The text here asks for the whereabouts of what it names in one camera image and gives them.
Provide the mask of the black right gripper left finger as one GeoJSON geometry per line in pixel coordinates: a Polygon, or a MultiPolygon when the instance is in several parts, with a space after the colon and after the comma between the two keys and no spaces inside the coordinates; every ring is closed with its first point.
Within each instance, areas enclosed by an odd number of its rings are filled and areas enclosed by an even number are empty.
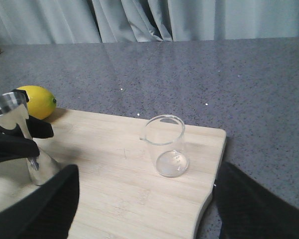
{"type": "Polygon", "coordinates": [[[80,196],[79,170],[68,165],[0,212],[0,239],[66,239],[80,196]]]}

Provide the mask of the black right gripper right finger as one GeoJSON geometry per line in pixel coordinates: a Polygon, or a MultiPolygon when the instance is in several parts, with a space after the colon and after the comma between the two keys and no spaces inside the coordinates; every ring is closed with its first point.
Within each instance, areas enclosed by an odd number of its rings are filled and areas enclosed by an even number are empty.
{"type": "Polygon", "coordinates": [[[219,169],[214,196],[221,239],[299,239],[299,209],[229,162],[219,169]]]}

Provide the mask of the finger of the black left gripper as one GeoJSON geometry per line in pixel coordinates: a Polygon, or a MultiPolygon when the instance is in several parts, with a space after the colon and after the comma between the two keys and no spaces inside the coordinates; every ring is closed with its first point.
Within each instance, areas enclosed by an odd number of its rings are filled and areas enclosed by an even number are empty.
{"type": "MultiPolygon", "coordinates": [[[[18,92],[25,96],[26,103],[29,101],[25,90],[13,89],[12,92],[18,92]]],[[[54,132],[50,123],[43,119],[37,119],[29,114],[29,119],[26,120],[30,135],[34,138],[49,138],[54,136],[54,132]]]]}
{"type": "Polygon", "coordinates": [[[39,148],[33,140],[0,132],[0,163],[38,155],[39,148]]]}

